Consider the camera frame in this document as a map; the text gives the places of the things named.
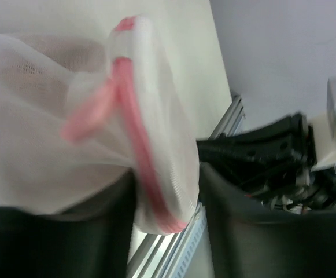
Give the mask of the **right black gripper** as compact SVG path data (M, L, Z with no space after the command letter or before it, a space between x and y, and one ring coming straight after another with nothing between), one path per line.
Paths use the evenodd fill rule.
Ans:
M198 140L201 162L239 188L311 184L317 162L313 126L300 112L235 136Z

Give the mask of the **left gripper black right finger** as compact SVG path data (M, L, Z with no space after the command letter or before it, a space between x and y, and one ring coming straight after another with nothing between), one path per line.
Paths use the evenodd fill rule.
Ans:
M270 210L200 166L215 277L336 277L336 211Z

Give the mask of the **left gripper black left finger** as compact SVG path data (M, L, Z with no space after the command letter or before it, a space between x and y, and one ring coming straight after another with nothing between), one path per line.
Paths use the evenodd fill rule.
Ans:
M0 207L0 277L126 277L135 177L57 215Z

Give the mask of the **white pink mesh laundry bag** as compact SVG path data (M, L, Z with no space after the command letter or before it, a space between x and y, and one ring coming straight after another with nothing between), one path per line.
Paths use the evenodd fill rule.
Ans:
M56 215L127 170L135 223L183 230L197 206L198 151L153 22L124 18L104 44L0 34L0 206Z

